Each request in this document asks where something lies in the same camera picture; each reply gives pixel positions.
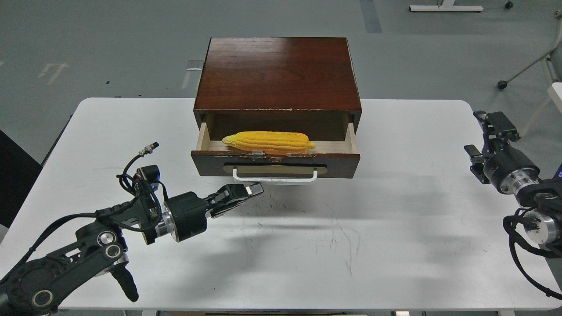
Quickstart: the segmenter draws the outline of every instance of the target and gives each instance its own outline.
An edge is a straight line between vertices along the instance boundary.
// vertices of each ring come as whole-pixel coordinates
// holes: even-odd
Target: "white handle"
[[[318,170],[312,172],[312,178],[241,178],[238,176],[236,168],[233,168],[232,177],[235,182],[261,182],[265,184],[304,186],[314,182],[318,178]]]

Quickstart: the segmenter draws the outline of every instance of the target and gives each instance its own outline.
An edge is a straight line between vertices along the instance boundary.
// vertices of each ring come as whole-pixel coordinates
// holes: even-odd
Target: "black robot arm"
[[[502,194],[513,194],[521,208],[506,216],[504,230],[509,235],[513,261],[521,273],[547,296],[562,300],[562,294],[536,282],[523,269],[515,244],[545,258],[562,258],[562,179],[540,179],[539,168],[510,142],[520,139],[517,129],[502,113],[474,113],[483,131],[482,152],[474,145],[464,146],[470,156],[470,171],[483,184],[492,183]],[[527,236],[540,247],[532,246],[516,230],[522,224]]]
[[[129,262],[122,229],[142,233],[145,243],[171,234],[177,242],[202,233],[207,217],[218,217],[251,197],[263,193],[259,183],[227,184],[205,198],[187,192],[168,198],[156,165],[127,171],[136,159],[150,154],[158,143],[145,147],[117,175],[121,187],[133,195],[131,201],[97,210],[65,216],[45,229],[23,258],[0,281],[0,315],[33,316],[56,311],[76,288],[92,277],[111,273],[131,301],[139,295],[133,277],[125,268]],[[162,185],[164,211],[155,195]],[[57,228],[75,218],[95,221],[76,231],[76,242],[28,261],[37,247]]]

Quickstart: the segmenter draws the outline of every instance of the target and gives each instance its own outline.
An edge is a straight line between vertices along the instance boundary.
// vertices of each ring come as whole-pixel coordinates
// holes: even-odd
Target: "wooden box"
[[[361,103],[346,38],[212,38],[193,109],[200,175],[352,178]],[[307,154],[244,152],[222,138],[245,130],[305,133]]]

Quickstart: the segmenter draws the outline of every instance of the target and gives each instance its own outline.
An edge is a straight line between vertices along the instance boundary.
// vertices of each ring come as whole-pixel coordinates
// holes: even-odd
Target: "black cable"
[[[164,199],[167,200],[167,192],[166,192],[166,187],[165,185],[158,181],[158,183],[162,184],[162,191],[164,194]],[[158,213],[158,217],[152,219],[150,221],[150,226],[148,227],[144,227],[144,228],[136,228],[136,227],[132,227],[130,225],[127,224],[123,224],[121,222],[118,222],[117,220],[114,219],[108,219],[107,221],[113,225],[116,225],[122,229],[127,229],[129,231],[133,231],[133,232],[146,232],[146,231],[150,231],[152,229],[154,229],[158,223],[162,220],[162,207],[160,206],[160,202],[158,200],[158,197],[156,196],[156,194],[154,193],[154,189],[152,189],[152,186],[150,185],[150,183],[148,183],[146,180],[140,180],[140,179],[133,179],[133,185],[135,188],[139,188],[138,190],[135,189],[134,192],[136,193],[136,196],[140,196],[142,195],[142,188],[149,190],[149,195],[152,198],[152,202],[154,203],[155,207],[156,207],[156,212]]]
[[[515,265],[517,266],[519,271],[521,271],[525,279],[527,279],[534,287],[544,292],[546,296],[548,297],[552,296],[555,299],[562,300],[562,294],[557,293],[549,289],[548,287],[538,283],[532,277],[530,277],[529,274],[527,274],[527,272],[525,272],[525,269],[523,269],[523,266],[521,265],[521,261],[519,261],[519,257],[517,257],[517,251],[515,250],[515,241],[511,236],[509,237],[509,251],[511,252],[511,257],[513,258],[513,262],[515,262]]]
[[[523,236],[521,236],[516,230],[515,226],[517,224],[523,224],[523,218],[521,216],[506,216],[504,217],[504,230],[509,235],[510,239],[513,239],[521,248],[527,250],[533,255],[542,256],[549,259],[556,259],[558,256],[551,251],[543,250],[540,248],[535,248],[531,246]]]
[[[137,200],[138,200],[138,197],[135,196],[135,198],[132,199],[132,200],[130,200],[129,203],[128,203],[126,206],[121,207],[121,208],[117,209],[116,211],[114,211],[114,212],[112,212],[112,213],[100,214],[103,210],[97,210],[97,211],[95,212],[96,218],[98,218],[98,219],[103,219],[103,218],[106,218],[106,217],[109,217],[109,216],[114,216],[114,215],[122,214],[124,211],[126,211],[126,210],[130,209],[131,207],[133,207],[133,205],[135,204],[135,202],[136,202]]]
[[[168,191],[166,190],[166,186],[160,181],[157,181],[156,183],[162,185],[162,194],[164,195],[164,202],[166,202],[168,200]]]
[[[121,185],[121,187],[125,191],[131,193],[132,195],[135,195],[135,193],[134,193],[133,187],[129,183],[129,179],[133,179],[133,178],[131,176],[127,175],[127,172],[129,171],[129,168],[131,168],[133,163],[135,163],[135,161],[137,161],[140,157],[142,157],[142,156],[141,155],[134,156],[131,159],[131,161],[123,169],[123,173],[117,175],[117,177],[119,178],[119,184]]]
[[[523,208],[520,207],[520,208],[518,208],[518,209],[515,210],[515,214],[514,214],[514,215],[515,215],[515,216],[519,216],[519,212],[520,212],[520,211],[524,211],[523,214],[521,214],[521,216],[523,216],[523,215],[524,215],[526,212],[528,212],[529,210],[530,210],[530,209],[523,209]]]

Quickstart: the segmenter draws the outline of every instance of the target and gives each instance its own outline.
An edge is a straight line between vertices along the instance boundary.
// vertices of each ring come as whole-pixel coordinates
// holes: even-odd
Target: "corn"
[[[240,132],[226,136],[223,143],[240,150],[261,150],[271,155],[305,154],[316,146],[309,142],[307,135],[291,132]]]

